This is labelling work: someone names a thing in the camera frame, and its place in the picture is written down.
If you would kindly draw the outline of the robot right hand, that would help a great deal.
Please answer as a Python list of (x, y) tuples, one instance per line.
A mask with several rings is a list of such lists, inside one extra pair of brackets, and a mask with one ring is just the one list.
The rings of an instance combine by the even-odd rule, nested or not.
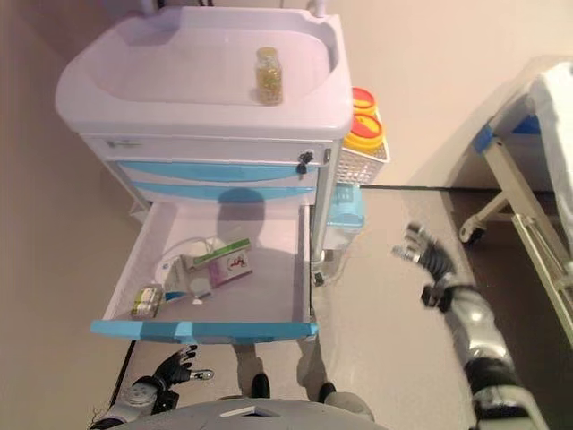
[(435, 282), (447, 275), (455, 275), (456, 267), (447, 250), (428, 230), (411, 222), (406, 226), (406, 242), (395, 245), (392, 253), (425, 269)]

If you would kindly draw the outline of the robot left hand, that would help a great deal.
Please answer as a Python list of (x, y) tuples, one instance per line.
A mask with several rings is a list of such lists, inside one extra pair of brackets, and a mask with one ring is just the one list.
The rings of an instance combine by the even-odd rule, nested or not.
[(156, 369), (153, 376), (167, 389), (173, 385), (189, 381), (208, 381), (215, 375), (210, 369), (192, 369), (192, 360), (198, 353), (197, 345), (187, 345), (166, 358)]

